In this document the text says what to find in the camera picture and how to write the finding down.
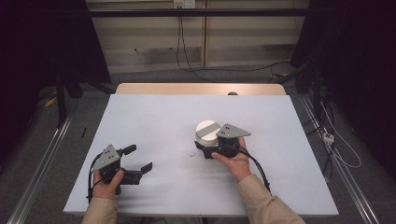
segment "person's right hand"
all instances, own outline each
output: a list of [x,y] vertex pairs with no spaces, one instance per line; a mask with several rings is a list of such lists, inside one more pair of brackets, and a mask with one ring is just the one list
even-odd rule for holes
[[[243,137],[239,138],[239,145],[242,147],[241,150],[247,148],[245,139]],[[242,153],[238,153],[233,158],[227,158],[223,155],[220,155],[219,153],[214,152],[212,153],[212,157],[228,167],[236,182],[239,182],[245,177],[251,175],[248,165],[248,157]]]

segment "hand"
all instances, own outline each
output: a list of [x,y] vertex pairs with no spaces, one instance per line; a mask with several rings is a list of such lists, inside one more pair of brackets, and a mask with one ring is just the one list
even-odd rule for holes
[[93,187],[93,197],[114,199],[116,196],[116,188],[120,184],[123,176],[124,176],[124,172],[122,170],[119,170],[114,175],[111,182],[109,184],[106,184],[103,181],[101,181],[102,177],[100,175],[100,172],[95,171],[93,173],[93,183],[97,183],[97,184]]
[[[242,147],[242,150],[244,150],[243,148],[247,148],[243,137],[239,138],[239,145]],[[248,165],[248,157],[242,153],[238,153],[234,158],[227,158],[214,152],[212,153],[212,157],[228,167],[236,182],[239,182],[245,177],[251,175]]]

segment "black horizontal bar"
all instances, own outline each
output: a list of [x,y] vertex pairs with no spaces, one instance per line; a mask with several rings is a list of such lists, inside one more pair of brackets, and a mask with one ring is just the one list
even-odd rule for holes
[[56,15],[78,17],[304,17],[308,15],[328,16],[330,9],[307,9],[307,8],[183,8],[183,9],[102,9],[90,11],[62,11],[44,12]]

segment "gray mounting bracket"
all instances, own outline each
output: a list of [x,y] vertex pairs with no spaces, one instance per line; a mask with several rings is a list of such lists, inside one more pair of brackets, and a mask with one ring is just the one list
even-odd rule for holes
[[119,161],[120,159],[121,157],[117,150],[113,147],[113,145],[109,144],[107,148],[103,150],[102,155],[100,155],[99,159],[92,167],[91,173],[100,170],[115,161]]
[[216,136],[223,137],[223,138],[235,138],[235,137],[242,137],[242,136],[250,136],[250,132],[247,132],[243,129],[240,129],[238,127],[235,127],[231,124],[226,123],[216,133]]

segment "person's left hand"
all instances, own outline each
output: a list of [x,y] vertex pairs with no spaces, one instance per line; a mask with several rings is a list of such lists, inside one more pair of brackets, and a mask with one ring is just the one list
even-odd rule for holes
[[124,172],[122,170],[117,171],[114,175],[113,179],[109,184],[100,181],[102,179],[100,172],[95,171],[93,173],[93,183],[97,183],[93,187],[93,198],[105,198],[105,199],[114,199],[116,196],[116,188],[120,184],[122,178],[124,176]]

